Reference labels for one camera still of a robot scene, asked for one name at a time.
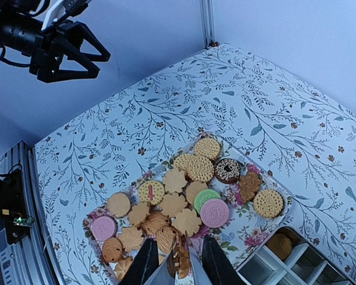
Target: tablecloth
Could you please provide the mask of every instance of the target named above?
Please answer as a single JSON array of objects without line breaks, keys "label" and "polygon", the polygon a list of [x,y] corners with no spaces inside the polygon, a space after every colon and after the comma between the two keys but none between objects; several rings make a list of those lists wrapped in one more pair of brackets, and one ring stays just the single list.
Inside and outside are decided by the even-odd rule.
[{"label": "tablecloth", "polygon": [[86,214],[204,131],[284,184],[294,194],[284,225],[354,276],[356,116],[288,71],[223,44],[114,94],[35,146],[66,283],[110,284],[84,236]]}]

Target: white wall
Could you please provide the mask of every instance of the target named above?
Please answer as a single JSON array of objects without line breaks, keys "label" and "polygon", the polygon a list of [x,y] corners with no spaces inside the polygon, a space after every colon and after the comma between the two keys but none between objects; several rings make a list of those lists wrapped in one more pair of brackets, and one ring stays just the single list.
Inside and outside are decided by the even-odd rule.
[{"label": "white wall", "polygon": [[[0,62],[0,154],[33,145],[113,93],[204,47],[199,1],[94,0],[74,21],[110,51],[95,80],[45,84]],[[17,52],[10,59],[27,62]]]},{"label": "white wall", "polygon": [[291,71],[356,113],[356,0],[213,0],[220,43]]}]

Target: floral tray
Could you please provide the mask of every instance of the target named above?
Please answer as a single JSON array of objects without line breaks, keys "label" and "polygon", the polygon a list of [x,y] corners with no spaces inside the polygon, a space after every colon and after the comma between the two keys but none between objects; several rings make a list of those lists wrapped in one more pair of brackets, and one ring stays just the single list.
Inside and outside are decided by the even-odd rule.
[{"label": "floral tray", "polygon": [[[284,219],[291,208],[291,192],[276,182],[272,177],[270,177],[269,172],[265,173],[259,166],[257,166],[251,159],[249,159],[244,154],[236,150],[231,144],[225,141],[223,138],[216,136],[214,134],[206,133],[202,134],[197,139],[188,143],[186,146],[178,150],[178,152],[168,161],[163,161],[159,165],[152,166],[153,168],[145,172],[141,178],[137,181],[132,182],[132,184],[124,189],[124,193],[128,194],[132,205],[137,204],[138,200],[138,188],[142,183],[147,180],[157,180],[162,181],[163,176],[167,171],[169,171],[173,166],[173,161],[176,156],[182,153],[193,153],[193,148],[196,142],[203,137],[215,138],[222,146],[222,152],[220,158],[232,158],[236,159],[241,163],[241,174],[245,175],[247,171],[256,172],[259,178],[263,181],[261,189],[274,189],[277,190],[284,198],[285,208],[280,213],[280,215],[273,219],[265,219],[260,217],[257,212],[253,209],[252,202],[246,204],[240,198],[239,186],[238,184],[223,184],[216,178],[213,178],[210,183],[208,183],[208,188],[218,191],[221,198],[230,207],[230,219],[221,228],[209,229],[208,227],[202,225],[199,232],[192,236],[191,240],[198,253],[202,252],[202,242],[205,235],[211,235],[219,242],[220,246],[223,248],[225,254],[228,256],[229,260],[233,264],[234,268],[239,267],[265,240],[269,237],[271,233],[279,226],[280,222]],[[83,221],[85,236],[90,239],[90,244],[93,246],[96,254],[98,255],[100,262],[106,268],[106,273],[109,277],[113,277],[114,284],[117,284],[116,274],[114,269],[116,264],[105,263],[104,258],[101,255],[101,247],[104,242],[97,242],[90,232],[90,225],[93,220],[100,216],[110,216],[107,204],[103,204],[96,208],[87,218]],[[117,221],[117,233],[121,232],[123,226],[129,226],[129,220],[127,217],[116,218]],[[132,251],[129,255],[135,256],[138,251]],[[190,284],[190,276],[185,279],[179,280],[178,284]]]}]

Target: table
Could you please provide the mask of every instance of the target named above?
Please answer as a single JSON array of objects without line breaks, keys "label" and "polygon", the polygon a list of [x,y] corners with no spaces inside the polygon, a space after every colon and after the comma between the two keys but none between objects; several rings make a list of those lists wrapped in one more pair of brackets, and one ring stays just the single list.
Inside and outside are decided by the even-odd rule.
[{"label": "table", "polygon": [[250,52],[223,44],[116,93],[35,146],[40,195],[67,284],[110,284],[84,236],[92,209],[204,131],[293,194],[284,225],[356,272],[356,116]]}]

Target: floral tablecloth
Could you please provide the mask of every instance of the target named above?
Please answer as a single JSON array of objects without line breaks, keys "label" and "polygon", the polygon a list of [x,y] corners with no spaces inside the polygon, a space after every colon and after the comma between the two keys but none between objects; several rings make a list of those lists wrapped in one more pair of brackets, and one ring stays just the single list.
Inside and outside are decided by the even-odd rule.
[{"label": "floral tablecloth", "polygon": [[50,238],[68,284],[110,284],[85,237],[86,214],[204,131],[284,184],[294,194],[285,224],[354,276],[356,116],[224,44],[124,89],[35,146]]}]

